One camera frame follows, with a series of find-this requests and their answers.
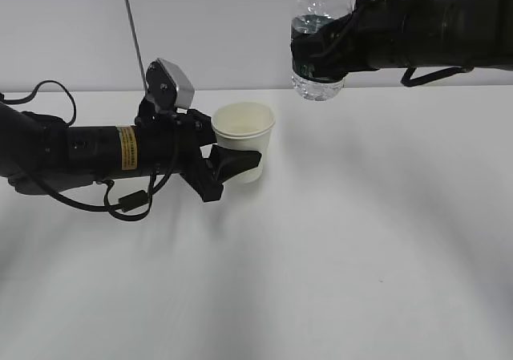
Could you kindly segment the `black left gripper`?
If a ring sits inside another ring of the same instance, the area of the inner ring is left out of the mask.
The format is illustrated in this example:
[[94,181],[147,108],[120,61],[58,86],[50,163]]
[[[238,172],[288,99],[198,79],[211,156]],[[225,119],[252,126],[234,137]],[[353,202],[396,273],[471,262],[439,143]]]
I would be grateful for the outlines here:
[[[232,150],[214,144],[211,117],[196,109],[185,113],[140,109],[135,117],[135,134],[139,165],[163,176],[149,189],[151,194],[163,188],[171,175],[178,174],[203,202],[218,201],[224,182],[257,168],[261,161],[258,151]],[[200,148],[212,144],[209,163]]]

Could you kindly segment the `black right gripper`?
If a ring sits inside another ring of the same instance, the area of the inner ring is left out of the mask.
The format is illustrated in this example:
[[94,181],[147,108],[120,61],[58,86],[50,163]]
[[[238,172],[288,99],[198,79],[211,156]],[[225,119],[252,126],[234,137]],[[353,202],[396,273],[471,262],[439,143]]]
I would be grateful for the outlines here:
[[313,82],[339,82],[347,74],[406,69],[403,38],[408,0],[356,0],[341,18],[306,14],[291,22],[292,69]]

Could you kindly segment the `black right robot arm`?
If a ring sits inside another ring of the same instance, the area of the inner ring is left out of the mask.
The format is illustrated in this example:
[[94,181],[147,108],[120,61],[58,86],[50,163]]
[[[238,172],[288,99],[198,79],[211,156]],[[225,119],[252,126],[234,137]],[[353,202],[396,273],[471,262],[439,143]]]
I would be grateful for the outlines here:
[[292,31],[293,71],[335,83],[349,73],[403,69],[418,86],[475,68],[512,68],[512,0],[357,0],[312,34]]

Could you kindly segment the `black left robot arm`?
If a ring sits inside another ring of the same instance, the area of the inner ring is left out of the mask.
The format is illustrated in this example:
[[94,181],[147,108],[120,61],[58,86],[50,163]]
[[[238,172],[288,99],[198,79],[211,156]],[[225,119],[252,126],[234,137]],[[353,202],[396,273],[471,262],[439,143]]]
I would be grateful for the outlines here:
[[209,116],[195,109],[157,112],[143,101],[135,124],[71,126],[52,115],[1,106],[1,175],[15,191],[43,196],[103,180],[180,175],[204,202],[218,201],[224,182],[256,168],[257,151],[224,148]]

